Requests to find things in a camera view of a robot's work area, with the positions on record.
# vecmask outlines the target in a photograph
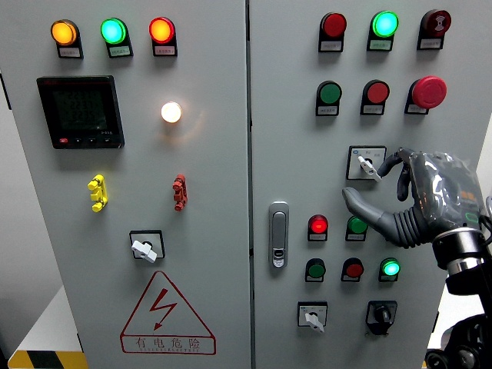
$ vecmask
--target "yellow terminal connector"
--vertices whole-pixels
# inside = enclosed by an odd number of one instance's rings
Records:
[[[106,192],[105,177],[96,175],[87,185],[91,191],[91,200],[95,201],[92,205],[92,211],[98,213],[108,203],[108,192]]]

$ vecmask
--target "yellow black hazard stripe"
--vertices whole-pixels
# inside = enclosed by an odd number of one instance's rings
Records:
[[[16,351],[8,361],[10,369],[88,369],[80,351]]]

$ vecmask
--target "electrical hazard warning sign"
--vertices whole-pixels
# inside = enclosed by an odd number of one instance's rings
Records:
[[[128,354],[216,352],[215,336],[163,271],[152,275],[120,339]]]

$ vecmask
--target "lightning bolt symbol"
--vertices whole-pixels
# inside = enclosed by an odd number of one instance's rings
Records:
[[[175,302],[173,304],[167,304],[167,305],[159,306],[158,307],[159,303],[161,302],[161,300],[164,298],[164,296],[167,293],[168,293],[168,290],[166,290],[165,288],[162,288],[162,291],[158,295],[158,297],[155,300],[155,302],[153,303],[153,305],[151,307],[151,310],[149,310],[149,311],[157,311],[157,310],[169,308],[169,310],[166,312],[165,316],[161,319],[161,321],[159,321],[158,323],[155,324],[154,331],[156,331],[157,329],[159,329],[160,327],[162,327],[162,324],[161,324],[162,321],[169,315],[169,313],[171,313],[172,309],[174,309],[176,307],[176,305],[178,304],[177,302]]]

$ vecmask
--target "green push button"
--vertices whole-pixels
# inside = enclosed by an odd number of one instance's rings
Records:
[[[348,220],[348,229],[355,234],[364,233],[369,226],[365,224],[361,219],[357,217],[352,217]]]
[[[326,269],[324,268],[324,265],[321,264],[311,265],[307,271],[311,278],[321,278],[324,276],[325,272]]]
[[[341,88],[335,83],[328,83],[320,91],[320,98],[325,104],[334,104],[341,97]]]

